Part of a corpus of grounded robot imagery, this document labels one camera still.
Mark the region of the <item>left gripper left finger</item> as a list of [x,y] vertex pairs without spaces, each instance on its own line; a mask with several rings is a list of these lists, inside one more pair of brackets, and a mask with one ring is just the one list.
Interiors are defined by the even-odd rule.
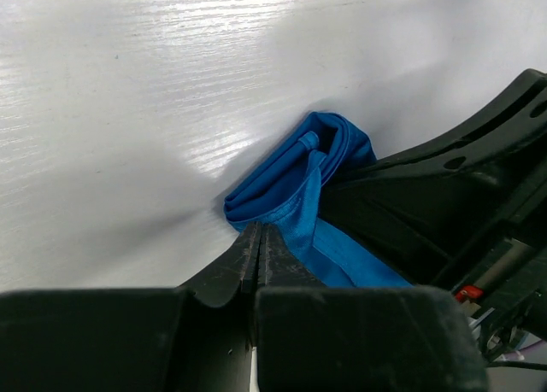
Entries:
[[174,288],[3,293],[2,390],[248,390],[261,234]]

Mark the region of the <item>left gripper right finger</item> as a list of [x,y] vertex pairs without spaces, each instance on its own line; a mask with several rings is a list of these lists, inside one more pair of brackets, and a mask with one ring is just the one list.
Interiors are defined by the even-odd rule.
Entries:
[[454,297],[428,286],[334,289],[272,226],[256,294],[262,391],[484,391],[485,364]]

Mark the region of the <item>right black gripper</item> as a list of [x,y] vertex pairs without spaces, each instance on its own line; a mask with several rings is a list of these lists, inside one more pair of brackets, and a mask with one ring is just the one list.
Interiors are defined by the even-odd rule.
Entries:
[[546,338],[546,172],[392,169],[336,180],[320,215],[416,284],[451,290],[487,362]]

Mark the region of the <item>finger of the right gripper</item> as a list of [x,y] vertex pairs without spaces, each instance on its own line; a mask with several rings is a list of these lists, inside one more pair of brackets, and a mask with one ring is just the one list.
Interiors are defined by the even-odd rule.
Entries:
[[468,120],[338,177],[335,196],[511,196],[546,192],[546,75],[527,69]]

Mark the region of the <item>blue cloth napkin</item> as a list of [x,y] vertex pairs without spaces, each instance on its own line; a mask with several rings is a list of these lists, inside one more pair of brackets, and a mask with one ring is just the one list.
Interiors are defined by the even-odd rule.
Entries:
[[368,135],[335,113],[313,112],[224,200],[227,222],[279,228],[287,248],[331,287],[407,287],[409,282],[319,217],[321,189],[337,172],[368,166]]

